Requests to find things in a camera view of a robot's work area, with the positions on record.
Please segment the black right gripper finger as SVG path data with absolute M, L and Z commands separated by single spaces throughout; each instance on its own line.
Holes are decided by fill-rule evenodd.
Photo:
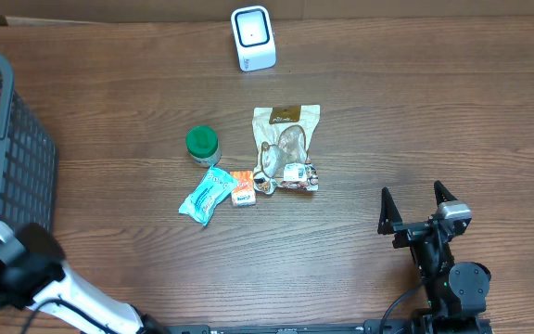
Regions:
M 395 232 L 395 227 L 402 225 L 403 221 L 398 208 L 387 187 L 381 190 L 381 212 L 378 222 L 377 233 L 390 235 Z
M 439 180 L 434 182 L 434 191 L 438 206 L 444 202 L 456 200 L 456 197 Z

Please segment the beige snack bag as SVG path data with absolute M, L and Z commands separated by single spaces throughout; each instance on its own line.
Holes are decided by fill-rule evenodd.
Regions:
M 309 156 L 320 121 L 319 105 L 255 108 L 252 128 L 257 146 L 254 187 L 266 195 L 278 188 L 316 191 L 319 179 Z

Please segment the orange Kleenex tissue pack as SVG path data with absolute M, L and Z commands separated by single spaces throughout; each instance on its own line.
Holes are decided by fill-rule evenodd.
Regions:
M 252 206 L 256 204 L 256 192 L 252 171 L 232 171 L 230 175 L 237 181 L 236 188 L 231 193 L 231 200 L 235 207 Z

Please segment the teal flushable wipes pack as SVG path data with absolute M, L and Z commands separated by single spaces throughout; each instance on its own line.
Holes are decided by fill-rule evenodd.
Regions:
M 178 213 L 188 215 L 206 226 L 215 208 L 232 193 L 237 184 L 237 180 L 228 172 L 211 166 L 197 188 L 181 204 Z

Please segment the green lidded jar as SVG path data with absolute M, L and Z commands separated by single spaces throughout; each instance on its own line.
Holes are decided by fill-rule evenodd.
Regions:
M 203 167 L 216 165 L 222 157 L 218 136 L 208 126 L 192 128 L 186 135 L 185 145 L 193 161 Z

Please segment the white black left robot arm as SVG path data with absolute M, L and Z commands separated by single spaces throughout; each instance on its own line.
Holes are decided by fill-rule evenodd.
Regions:
M 83 333 L 166 333 L 150 315 L 110 298 L 74 272 L 55 238 L 29 223 L 13 231 L 0 221 L 0 309 L 13 306 L 57 317 Z

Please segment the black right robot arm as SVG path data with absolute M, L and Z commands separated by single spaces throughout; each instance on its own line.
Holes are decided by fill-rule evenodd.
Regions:
M 486 311 L 490 270 L 481 263 L 454 261 L 450 242 L 464 234 L 472 211 L 440 182 L 434 183 L 437 210 L 421 222 L 406 224 L 388 188 L 381 190 L 377 233 L 392 235 L 395 249 L 408 248 L 419 270 L 420 283 L 404 292 L 385 311 L 376 328 L 384 333 L 491 333 Z M 419 289 L 426 292 L 427 308 L 412 311 L 409 319 L 393 325 L 392 311 Z

